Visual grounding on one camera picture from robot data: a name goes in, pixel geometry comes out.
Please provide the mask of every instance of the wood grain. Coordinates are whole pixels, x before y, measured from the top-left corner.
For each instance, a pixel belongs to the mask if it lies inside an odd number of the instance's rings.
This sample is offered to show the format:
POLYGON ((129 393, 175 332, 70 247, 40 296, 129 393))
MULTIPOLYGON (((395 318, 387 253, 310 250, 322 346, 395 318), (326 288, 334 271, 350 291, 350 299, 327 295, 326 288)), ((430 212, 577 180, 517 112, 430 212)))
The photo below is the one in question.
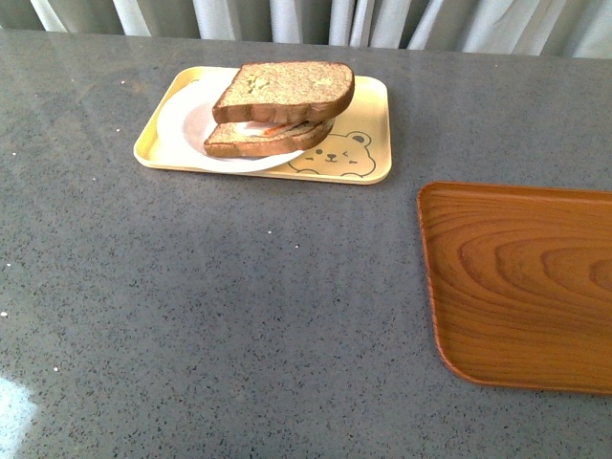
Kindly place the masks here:
POLYGON ((456 375, 612 394, 612 193, 433 183, 418 206, 456 375))

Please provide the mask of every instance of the curtain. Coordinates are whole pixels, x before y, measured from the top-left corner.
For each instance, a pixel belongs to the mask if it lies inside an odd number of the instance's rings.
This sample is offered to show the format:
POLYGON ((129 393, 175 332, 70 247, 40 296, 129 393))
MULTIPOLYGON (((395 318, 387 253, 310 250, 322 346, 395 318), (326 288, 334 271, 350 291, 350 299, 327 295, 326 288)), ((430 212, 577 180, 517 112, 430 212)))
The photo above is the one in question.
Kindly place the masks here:
POLYGON ((1 0, 0 28, 612 58, 612 0, 1 0))

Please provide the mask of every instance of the sandwich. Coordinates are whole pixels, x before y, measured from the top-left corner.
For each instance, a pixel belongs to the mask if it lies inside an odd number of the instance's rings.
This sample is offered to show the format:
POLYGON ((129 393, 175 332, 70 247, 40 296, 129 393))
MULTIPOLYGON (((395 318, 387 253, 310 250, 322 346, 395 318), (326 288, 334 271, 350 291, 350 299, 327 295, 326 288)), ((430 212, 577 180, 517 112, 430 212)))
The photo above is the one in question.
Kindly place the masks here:
POLYGON ((212 107, 217 126, 204 142, 216 158, 261 158, 321 143, 350 105, 353 71, 343 63, 243 65, 212 107))

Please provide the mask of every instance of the table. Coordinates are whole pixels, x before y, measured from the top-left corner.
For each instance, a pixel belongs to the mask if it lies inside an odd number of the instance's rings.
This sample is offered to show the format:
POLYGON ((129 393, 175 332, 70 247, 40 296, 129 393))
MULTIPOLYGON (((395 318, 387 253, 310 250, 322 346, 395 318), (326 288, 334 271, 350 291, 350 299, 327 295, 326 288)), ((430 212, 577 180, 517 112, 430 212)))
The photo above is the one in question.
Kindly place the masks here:
POLYGON ((612 189, 611 76, 609 60, 0 31, 0 445, 609 457, 609 398, 444 367, 416 196, 436 180, 612 189), (342 60, 386 84, 383 182, 135 161, 180 71, 281 59, 342 60))

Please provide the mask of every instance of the cartoon bear face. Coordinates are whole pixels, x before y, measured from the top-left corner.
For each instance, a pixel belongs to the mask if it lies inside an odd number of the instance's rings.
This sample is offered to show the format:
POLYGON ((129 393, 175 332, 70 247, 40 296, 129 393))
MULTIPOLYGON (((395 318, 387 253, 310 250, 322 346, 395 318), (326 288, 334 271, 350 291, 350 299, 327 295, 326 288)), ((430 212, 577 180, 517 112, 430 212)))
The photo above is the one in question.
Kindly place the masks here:
POLYGON ((361 131, 349 132, 345 136, 330 134, 316 147, 289 161, 289 166, 298 173, 365 177, 376 168, 368 150, 371 142, 370 136, 361 131))

